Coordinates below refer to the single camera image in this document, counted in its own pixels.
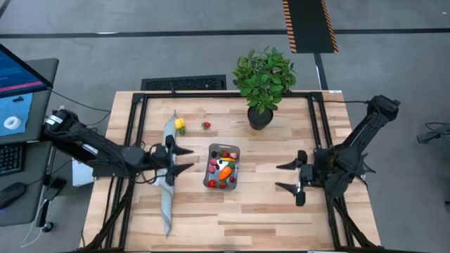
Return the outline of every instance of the yellow pepper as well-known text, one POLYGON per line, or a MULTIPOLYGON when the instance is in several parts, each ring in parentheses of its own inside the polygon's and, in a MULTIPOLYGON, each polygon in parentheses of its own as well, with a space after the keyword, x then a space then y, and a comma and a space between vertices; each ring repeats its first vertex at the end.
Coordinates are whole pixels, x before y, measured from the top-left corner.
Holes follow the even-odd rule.
POLYGON ((177 130, 182 129, 185 126, 186 126, 186 124, 184 123, 184 119, 183 118, 178 118, 178 119, 175 120, 175 128, 177 130))

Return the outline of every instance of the wooden tabletop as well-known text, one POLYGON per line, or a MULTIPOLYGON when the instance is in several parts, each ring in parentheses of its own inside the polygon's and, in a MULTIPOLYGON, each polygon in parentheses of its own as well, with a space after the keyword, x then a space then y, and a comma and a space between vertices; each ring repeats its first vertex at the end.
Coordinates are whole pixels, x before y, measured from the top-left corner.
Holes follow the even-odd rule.
MULTIPOLYGON (((112 106, 106 137, 123 144, 133 92, 117 92, 112 106)), ((323 92, 325 100, 343 100, 341 93, 323 92)), ((134 133, 140 107, 136 111, 134 133)), ((265 129, 255 131, 247 119, 244 98, 151 98, 149 100, 143 141, 147 150, 162 142, 162 130, 173 115, 186 121, 186 135, 176 137, 179 146, 194 150, 177 158, 177 163, 194 162, 175 184, 173 226, 165 237, 160 216, 160 189, 136 185, 127 251, 143 250, 308 250, 332 249, 322 189, 306 188, 307 201, 295 206, 292 194, 274 182, 296 183, 298 171, 276 169, 278 164, 294 160, 298 150, 306 150, 313 162, 315 147, 307 100, 285 98, 278 105, 274 119, 265 129), (204 131, 201 123, 211 128, 204 131), (240 171, 235 190, 223 192, 204 187, 208 147, 211 143, 237 145, 240 171)), ((321 126, 320 113, 316 114, 321 126)), ((334 144, 351 132, 345 104, 326 103, 326 112, 334 144)), ((147 171, 147 178, 153 176, 147 171)), ((84 225, 84 237, 90 242, 103 223, 110 179, 94 184, 84 225)), ((367 238, 379 244, 371 204, 364 184, 354 181, 345 193, 350 216, 367 238)), ((345 244, 340 226, 341 244, 345 244)), ((115 229, 117 244, 119 228, 115 229)))

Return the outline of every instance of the carrot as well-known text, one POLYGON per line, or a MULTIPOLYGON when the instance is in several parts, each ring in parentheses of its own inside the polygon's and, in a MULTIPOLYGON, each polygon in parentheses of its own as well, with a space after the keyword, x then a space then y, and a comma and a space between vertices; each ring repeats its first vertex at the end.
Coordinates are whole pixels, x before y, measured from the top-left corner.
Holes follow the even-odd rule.
POLYGON ((225 166, 220 171, 219 180, 225 180, 227 177, 229 177, 231 175, 231 172, 233 172, 233 170, 229 166, 225 166))

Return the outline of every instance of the grey floor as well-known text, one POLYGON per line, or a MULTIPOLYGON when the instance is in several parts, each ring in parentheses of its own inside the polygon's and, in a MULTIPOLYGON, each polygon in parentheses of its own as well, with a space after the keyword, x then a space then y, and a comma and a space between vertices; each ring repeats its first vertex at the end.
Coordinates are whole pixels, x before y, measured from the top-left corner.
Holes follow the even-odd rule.
MULTIPOLYGON (((327 1, 335 29, 450 27, 447 0, 327 1)), ((0 34, 149 32, 173 30, 283 29, 276 0, 12 0, 0 34)), ((295 62, 297 89, 318 89, 311 54, 291 54, 285 35, 146 37, 104 39, 2 39, 20 56, 60 59, 55 90, 98 108, 110 108, 116 91, 138 90, 149 77, 226 74, 252 48, 276 46, 295 62)), ((369 193, 382 244, 392 249, 448 252, 449 146, 419 145, 416 134, 431 121, 449 122, 450 34, 337 35, 340 52, 324 54, 329 89, 347 100, 384 94, 401 101, 398 118, 368 147, 369 193)), ((49 110, 66 105, 84 122, 102 117, 57 96, 49 110)), ((365 114, 348 107, 353 126, 365 114)), ((98 126, 104 133, 107 122, 98 126)), ((63 162, 66 157, 59 157, 63 162)), ((73 188, 54 201, 49 215, 58 227, 19 248, 29 224, 0 228, 0 252, 61 252, 78 247, 91 186, 73 188)))

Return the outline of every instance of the yellow object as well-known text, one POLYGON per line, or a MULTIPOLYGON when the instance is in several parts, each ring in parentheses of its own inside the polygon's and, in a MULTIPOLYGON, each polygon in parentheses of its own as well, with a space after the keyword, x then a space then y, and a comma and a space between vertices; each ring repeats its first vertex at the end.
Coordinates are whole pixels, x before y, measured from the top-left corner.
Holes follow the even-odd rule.
POLYGON ((220 160, 226 161, 226 162, 234 162, 235 161, 233 158, 228 158, 228 157, 222 157, 222 158, 220 158, 220 160))
POLYGON ((182 129, 185 126, 186 126, 186 124, 184 123, 184 119, 183 118, 178 118, 178 119, 175 120, 175 128, 177 130, 182 129))

